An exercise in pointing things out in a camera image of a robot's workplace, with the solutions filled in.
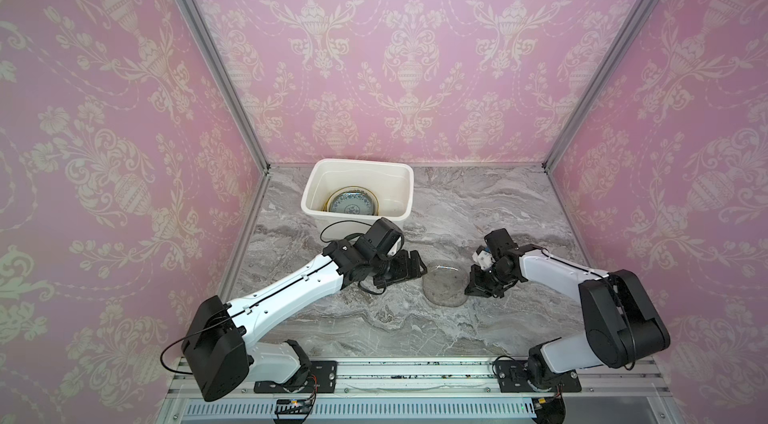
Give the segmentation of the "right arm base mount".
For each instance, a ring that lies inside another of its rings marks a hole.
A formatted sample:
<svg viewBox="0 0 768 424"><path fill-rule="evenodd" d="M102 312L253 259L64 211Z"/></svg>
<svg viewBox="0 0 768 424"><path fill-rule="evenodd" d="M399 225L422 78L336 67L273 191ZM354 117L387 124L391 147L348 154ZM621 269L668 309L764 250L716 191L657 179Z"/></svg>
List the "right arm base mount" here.
<svg viewBox="0 0 768 424"><path fill-rule="evenodd" d="M579 393L582 385L575 371L553 373L538 358L526 362L499 356L491 364L501 393Z"/></svg>

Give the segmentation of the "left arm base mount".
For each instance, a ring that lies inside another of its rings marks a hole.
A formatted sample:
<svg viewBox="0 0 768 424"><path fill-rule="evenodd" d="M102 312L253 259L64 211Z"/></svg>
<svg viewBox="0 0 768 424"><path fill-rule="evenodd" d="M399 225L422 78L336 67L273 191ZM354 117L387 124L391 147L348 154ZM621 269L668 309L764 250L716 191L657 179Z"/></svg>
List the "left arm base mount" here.
<svg viewBox="0 0 768 424"><path fill-rule="evenodd" d="M254 384L253 391L255 394L333 394L337 371L337 361L311 360L308 364L301 364L298 371L285 383L258 381Z"/></svg>

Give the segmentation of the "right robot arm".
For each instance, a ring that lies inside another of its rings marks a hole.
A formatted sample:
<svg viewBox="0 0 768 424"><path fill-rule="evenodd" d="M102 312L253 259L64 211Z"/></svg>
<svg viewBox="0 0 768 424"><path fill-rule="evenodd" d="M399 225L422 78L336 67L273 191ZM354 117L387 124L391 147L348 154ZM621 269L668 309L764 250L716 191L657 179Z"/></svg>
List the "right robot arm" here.
<svg viewBox="0 0 768 424"><path fill-rule="evenodd" d="M665 323L631 271L578 265L542 246L519 245L505 229L487 234L472 260L467 296L502 298L515 285L533 282L579 304L583 331L529 350L527 379L538 390L554 388L579 369L629 370L671 345Z"/></svg>

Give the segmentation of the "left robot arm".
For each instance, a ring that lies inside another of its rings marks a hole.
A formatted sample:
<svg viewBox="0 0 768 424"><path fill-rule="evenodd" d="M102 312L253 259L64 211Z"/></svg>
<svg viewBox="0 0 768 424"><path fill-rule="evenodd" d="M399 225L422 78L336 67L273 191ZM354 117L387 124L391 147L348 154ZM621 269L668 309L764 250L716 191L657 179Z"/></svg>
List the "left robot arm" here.
<svg viewBox="0 0 768 424"><path fill-rule="evenodd" d="M402 230L379 218L364 233L330 240L306 265L273 284L225 302L203 301L180 341L201 397L214 402L247 379L268 389L307 392L313 363L295 340L263 342L272 329L299 311L351 285L378 296L389 287L419 279L428 269L417 251L405 248Z"/></svg>

